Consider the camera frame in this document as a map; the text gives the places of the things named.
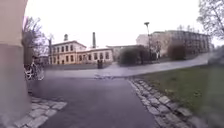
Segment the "bicycle wheel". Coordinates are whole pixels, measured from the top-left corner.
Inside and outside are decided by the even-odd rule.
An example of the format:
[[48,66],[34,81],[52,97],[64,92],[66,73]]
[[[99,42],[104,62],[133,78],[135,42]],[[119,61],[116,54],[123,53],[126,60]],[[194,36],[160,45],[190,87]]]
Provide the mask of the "bicycle wheel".
[[37,80],[44,79],[44,69],[41,66],[36,66],[36,77]]

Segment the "shrub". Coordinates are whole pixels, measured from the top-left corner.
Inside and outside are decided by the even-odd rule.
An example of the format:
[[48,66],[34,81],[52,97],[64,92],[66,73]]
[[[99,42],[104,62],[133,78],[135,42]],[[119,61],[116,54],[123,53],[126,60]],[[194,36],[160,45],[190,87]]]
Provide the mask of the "shrub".
[[208,59],[208,64],[210,65],[219,65],[224,64],[224,46],[216,49],[212,56]]
[[184,60],[186,57],[186,49],[182,44],[171,44],[168,47],[168,56],[172,60]]
[[150,60],[149,52],[143,46],[125,48],[122,50],[118,58],[118,63],[120,65],[143,64]]

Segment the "tall chimney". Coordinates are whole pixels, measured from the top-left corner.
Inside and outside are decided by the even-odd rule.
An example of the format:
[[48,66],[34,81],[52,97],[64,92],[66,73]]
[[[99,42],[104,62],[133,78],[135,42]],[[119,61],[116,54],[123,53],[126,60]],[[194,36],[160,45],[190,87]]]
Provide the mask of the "tall chimney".
[[64,35],[64,41],[68,41],[68,34]]
[[93,48],[96,48],[96,34],[93,32]]

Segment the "yellow building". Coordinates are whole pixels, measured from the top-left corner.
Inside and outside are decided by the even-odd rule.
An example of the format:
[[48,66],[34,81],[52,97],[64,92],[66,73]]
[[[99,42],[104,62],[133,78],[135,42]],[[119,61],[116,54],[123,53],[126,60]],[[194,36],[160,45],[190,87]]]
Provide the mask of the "yellow building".
[[97,63],[103,60],[105,63],[113,61],[112,49],[91,49],[86,50],[86,46],[77,41],[65,41],[51,46],[52,55],[50,63],[60,64],[88,64]]

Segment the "building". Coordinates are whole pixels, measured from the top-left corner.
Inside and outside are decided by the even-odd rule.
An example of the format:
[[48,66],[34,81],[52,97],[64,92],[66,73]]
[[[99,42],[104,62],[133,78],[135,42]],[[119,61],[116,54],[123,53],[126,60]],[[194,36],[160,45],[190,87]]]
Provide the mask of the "building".
[[210,51],[211,38],[209,35],[189,32],[189,31],[164,31],[154,32],[145,40],[143,35],[139,35],[136,39],[137,44],[143,46],[160,47],[160,56],[167,55],[167,49],[170,44],[183,44],[188,55],[200,54]]
[[136,47],[137,45],[123,45],[123,46],[107,46],[108,48],[112,49],[113,52],[113,59],[115,61],[118,60],[118,57],[124,48],[133,48]]
[[65,35],[64,42],[51,45],[50,61],[52,61],[52,65],[88,64],[97,63],[97,60],[103,60],[105,63],[113,61],[112,49],[92,48],[86,50],[86,46],[83,44],[77,41],[67,41],[67,38],[67,35]]
[[151,39],[152,35],[147,35],[147,34],[140,34],[137,39],[136,42],[138,45],[143,45],[145,47],[149,46],[149,38]]

